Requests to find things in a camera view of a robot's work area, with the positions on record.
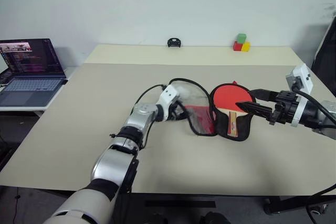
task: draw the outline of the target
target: yellow block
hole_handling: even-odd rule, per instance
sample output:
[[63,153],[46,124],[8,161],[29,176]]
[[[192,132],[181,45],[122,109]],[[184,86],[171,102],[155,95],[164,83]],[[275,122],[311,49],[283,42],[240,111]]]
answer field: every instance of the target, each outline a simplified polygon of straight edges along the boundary
[[242,46],[242,52],[248,52],[250,50],[250,42],[245,42]]

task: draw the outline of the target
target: laptop screen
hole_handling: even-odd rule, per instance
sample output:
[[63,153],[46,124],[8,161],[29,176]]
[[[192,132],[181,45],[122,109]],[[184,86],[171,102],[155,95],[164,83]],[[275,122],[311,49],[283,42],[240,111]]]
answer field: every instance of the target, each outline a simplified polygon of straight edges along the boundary
[[50,39],[0,40],[0,53],[16,76],[64,76]]

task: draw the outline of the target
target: laptop touchpad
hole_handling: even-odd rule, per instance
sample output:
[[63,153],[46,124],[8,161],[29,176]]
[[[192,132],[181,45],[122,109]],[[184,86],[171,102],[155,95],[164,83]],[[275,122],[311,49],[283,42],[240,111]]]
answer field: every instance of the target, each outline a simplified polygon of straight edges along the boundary
[[20,106],[25,104],[33,94],[33,92],[11,92],[0,104],[5,106]]

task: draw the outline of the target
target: laptop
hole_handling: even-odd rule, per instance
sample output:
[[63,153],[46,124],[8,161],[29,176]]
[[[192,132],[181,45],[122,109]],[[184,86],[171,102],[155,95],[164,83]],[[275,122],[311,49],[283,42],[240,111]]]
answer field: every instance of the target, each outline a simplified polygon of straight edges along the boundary
[[50,39],[0,40],[0,54],[13,73],[0,92],[0,106],[43,107],[66,83]]

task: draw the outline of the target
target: red block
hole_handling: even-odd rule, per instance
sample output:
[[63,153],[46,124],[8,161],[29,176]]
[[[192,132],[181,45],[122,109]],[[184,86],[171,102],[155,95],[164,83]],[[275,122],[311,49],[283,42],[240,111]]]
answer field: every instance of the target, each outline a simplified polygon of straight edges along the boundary
[[237,41],[235,41],[235,43],[233,44],[233,51],[241,51],[242,47],[243,47],[243,44],[239,44],[237,43]]

